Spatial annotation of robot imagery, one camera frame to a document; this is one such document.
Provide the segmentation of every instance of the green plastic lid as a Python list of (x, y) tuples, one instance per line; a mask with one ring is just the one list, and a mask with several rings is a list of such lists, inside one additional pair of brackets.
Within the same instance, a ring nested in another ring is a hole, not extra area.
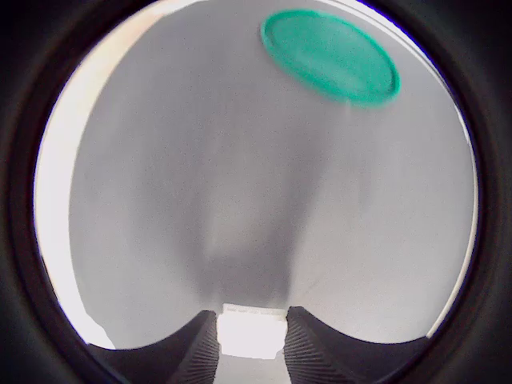
[(262, 24), (268, 54), (288, 74), (338, 101), (376, 105), (400, 91), (390, 57), (372, 38), (332, 14), (285, 10)]

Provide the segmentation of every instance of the green frisbee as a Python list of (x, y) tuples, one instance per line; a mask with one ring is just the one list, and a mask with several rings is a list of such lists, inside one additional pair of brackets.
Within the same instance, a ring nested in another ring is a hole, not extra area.
[(400, 91), (400, 77), (384, 49), (337, 16), (284, 10), (264, 21), (261, 35), (279, 67), (331, 99), (377, 105)]

